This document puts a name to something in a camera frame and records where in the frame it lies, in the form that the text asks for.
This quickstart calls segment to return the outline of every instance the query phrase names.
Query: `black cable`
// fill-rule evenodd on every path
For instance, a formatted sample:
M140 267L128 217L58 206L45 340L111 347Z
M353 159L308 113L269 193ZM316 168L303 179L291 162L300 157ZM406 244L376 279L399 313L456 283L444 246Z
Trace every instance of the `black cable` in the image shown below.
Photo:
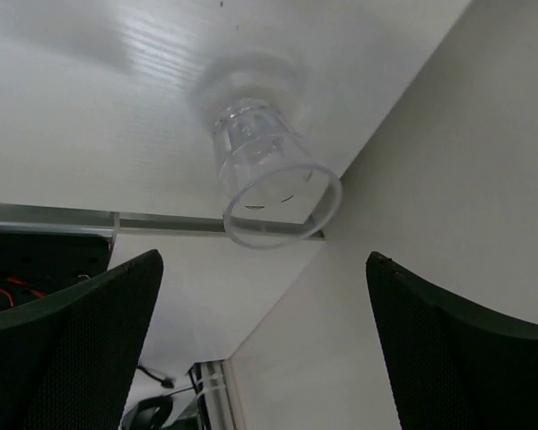
M197 388L197 384L195 383L194 374L189 370L189 380L191 381L191 385L194 387L195 394L199 394L199 389Z
M168 393L168 394L164 394L164 396L166 396L166 397L171 397L171 396L178 395L178 394L180 394L181 392L193 391L193 389L194 389L194 387L188 387L188 388L184 388L184 389L177 390L177 391L174 391L174 392L170 392L170 393Z
M145 374L149 378L152 378L154 381L160 383L162 388L167 388L171 390L175 386L171 378L160 378L159 376L156 376L155 374L147 370L147 368L142 365L137 365L135 368L141 371L143 374Z
M200 364L199 363L195 364L194 369L195 369L195 376L197 377L197 381L201 380L203 375L201 373ZM197 390L199 392L201 392L201 390L204 388L204 383L203 383L203 381L201 381L200 383L196 384L195 386L197 387ZM205 397L204 396L201 396L197 400L197 408L199 409L199 414L201 415L202 419L204 420L204 427L206 428L206 430L212 430L212 422L209 419L209 413L207 411L207 404L205 403Z

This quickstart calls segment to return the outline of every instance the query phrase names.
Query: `clear plastic cup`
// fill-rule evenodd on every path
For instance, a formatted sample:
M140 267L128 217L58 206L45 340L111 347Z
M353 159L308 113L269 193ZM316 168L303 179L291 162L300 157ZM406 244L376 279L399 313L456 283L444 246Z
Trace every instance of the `clear plastic cup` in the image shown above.
M313 161L273 105L242 99L222 112L213 132L223 224L254 249L288 245L319 231L337 212L343 187Z

